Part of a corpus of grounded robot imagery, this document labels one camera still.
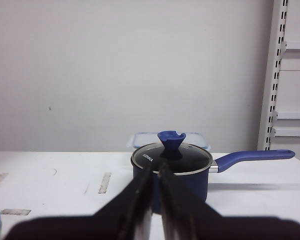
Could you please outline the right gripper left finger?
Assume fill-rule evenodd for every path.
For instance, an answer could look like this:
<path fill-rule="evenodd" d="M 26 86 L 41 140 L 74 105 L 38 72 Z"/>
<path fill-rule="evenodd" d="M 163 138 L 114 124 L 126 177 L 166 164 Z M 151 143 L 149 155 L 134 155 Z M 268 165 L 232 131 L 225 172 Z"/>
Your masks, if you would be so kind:
<path fill-rule="evenodd" d="M 40 217 L 16 224 L 7 240 L 147 240 L 150 237 L 153 176 L 141 170 L 115 198 L 93 215 Z"/>

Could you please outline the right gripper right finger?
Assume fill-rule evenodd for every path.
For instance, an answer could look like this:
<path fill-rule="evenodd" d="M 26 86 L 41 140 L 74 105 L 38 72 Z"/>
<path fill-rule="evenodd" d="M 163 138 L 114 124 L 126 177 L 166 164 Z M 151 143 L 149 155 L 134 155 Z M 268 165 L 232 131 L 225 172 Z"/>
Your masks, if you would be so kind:
<path fill-rule="evenodd" d="M 300 223 L 272 216 L 222 216 L 192 193 L 166 163 L 159 167 L 168 240 L 300 240 Z"/>

